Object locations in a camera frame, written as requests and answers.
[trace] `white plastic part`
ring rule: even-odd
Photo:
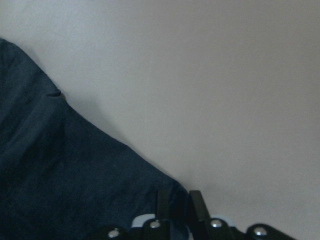
[[[156,215],[154,214],[144,214],[137,216],[133,219],[131,228],[142,228],[146,221],[154,219],[155,217]]]

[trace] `navy cloth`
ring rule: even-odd
[[[48,76],[0,39],[0,240],[81,240],[107,225],[129,230],[170,191],[175,240],[187,192],[72,109]]]

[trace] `black mechanism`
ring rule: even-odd
[[[250,226],[243,233],[223,219],[210,217],[200,191],[189,193],[185,222],[194,240],[295,240],[262,223]],[[170,236],[169,191],[157,193],[155,218],[147,220],[142,227],[133,227],[127,232],[121,226],[106,226],[85,240],[174,240]]]

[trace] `gray wall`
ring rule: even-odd
[[[319,237],[319,25],[318,0],[0,1],[0,37],[86,119],[212,214],[301,240]]]

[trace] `metal rivet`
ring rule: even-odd
[[[157,229],[157,228],[159,228],[159,227],[160,227],[160,222],[159,222],[159,220],[155,220],[155,221],[153,221],[153,222],[150,223],[150,228],[152,228],[152,229]]]
[[[221,228],[222,222],[219,219],[214,219],[211,221],[211,226],[214,228]]]
[[[254,229],[254,233],[258,236],[265,236],[267,235],[267,230],[265,230],[262,226],[259,226]]]
[[[110,232],[108,233],[108,237],[111,238],[111,239],[113,239],[113,238],[118,237],[119,234],[120,234],[119,229],[118,229],[118,228],[115,228],[114,230],[112,230],[112,231],[110,231]]]

